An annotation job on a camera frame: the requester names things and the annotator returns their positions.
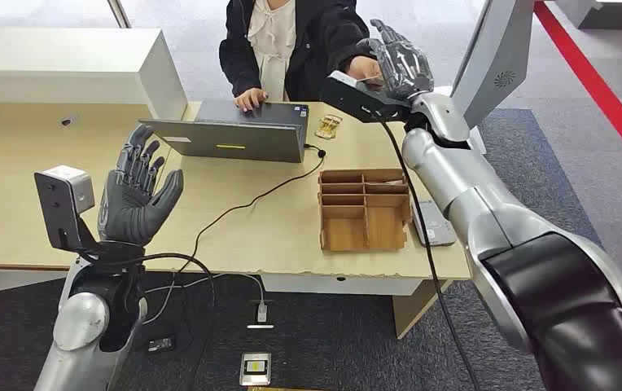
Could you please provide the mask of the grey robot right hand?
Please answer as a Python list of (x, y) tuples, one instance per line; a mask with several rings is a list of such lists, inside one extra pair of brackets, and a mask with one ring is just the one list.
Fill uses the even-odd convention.
[(426, 55), (382, 20), (371, 19), (370, 24), (381, 39), (364, 38), (357, 48), (367, 50), (377, 59), (386, 96), (408, 100), (421, 93), (431, 93), (434, 80)]

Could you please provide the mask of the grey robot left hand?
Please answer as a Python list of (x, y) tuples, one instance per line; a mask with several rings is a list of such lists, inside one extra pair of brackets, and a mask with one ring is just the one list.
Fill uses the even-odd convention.
[(184, 175), (180, 169), (168, 172), (163, 186), (156, 190), (157, 174), (165, 158), (154, 157), (160, 142), (149, 142), (152, 135), (153, 129), (141, 123), (107, 175), (98, 215), (103, 240), (149, 244), (182, 195)]

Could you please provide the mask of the person's right hand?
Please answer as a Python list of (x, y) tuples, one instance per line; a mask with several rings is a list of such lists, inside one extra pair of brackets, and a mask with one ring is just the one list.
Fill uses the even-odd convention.
[(253, 111), (266, 101), (268, 94), (260, 88), (251, 88), (234, 98), (234, 105), (242, 112)]

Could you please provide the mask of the person's left hand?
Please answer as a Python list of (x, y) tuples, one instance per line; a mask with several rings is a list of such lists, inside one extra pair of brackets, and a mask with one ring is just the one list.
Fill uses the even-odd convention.
[(371, 90), (383, 88), (383, 74), (376, 59), (366, 56), (353, 57), (345, 66), (344, 72), (355, 80), (364, 83)]

